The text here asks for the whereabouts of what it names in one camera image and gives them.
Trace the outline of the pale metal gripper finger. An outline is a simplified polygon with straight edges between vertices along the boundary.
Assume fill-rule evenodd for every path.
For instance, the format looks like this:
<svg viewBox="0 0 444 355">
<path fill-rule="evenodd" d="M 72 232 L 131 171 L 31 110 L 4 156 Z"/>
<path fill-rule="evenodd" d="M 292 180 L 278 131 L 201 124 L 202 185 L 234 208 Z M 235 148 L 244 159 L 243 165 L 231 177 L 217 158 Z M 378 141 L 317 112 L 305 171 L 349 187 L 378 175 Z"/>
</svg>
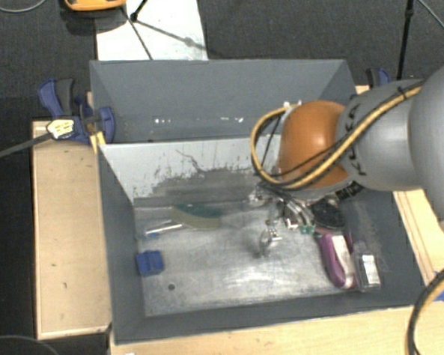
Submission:
<svg viewBox="0 0 444 355">
<path fill-rule="evenodd" d="M 270 246 L 272 243 L 272 238 L 270 237 L 270 232 L 268 230 L 263 231 L 259 237 L 258 250 L 261 257 L 267 257 L 270 254 Z"/>
<path fill-rule="evenodd" d="M 267 225 L 267 244 L 268 245 L 278 245 L 280 241 L 283 240 L 281 236 L 279 227 L 276 222 L 269 222 Z"/>
</svg>

